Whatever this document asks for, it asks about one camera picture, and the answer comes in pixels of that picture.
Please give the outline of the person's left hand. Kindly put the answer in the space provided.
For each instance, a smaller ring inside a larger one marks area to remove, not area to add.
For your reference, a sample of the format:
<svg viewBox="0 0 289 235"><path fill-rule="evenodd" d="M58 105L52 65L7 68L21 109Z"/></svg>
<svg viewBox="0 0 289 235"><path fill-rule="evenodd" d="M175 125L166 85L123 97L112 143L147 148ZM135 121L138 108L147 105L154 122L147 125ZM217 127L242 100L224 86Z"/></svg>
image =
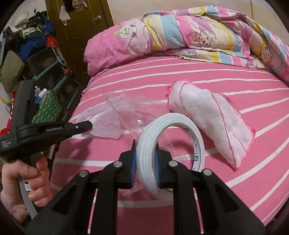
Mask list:
<svg viewBox="0 0 289 235"><path fill-rule="evenodd" d="M44 156L37 160L35 167L21 160L3 166L1 202L17 222L22 223L29 215L20 189L23 188L29 200L36 206L44 207L52 199L49 175L48 162Z"/></svg>

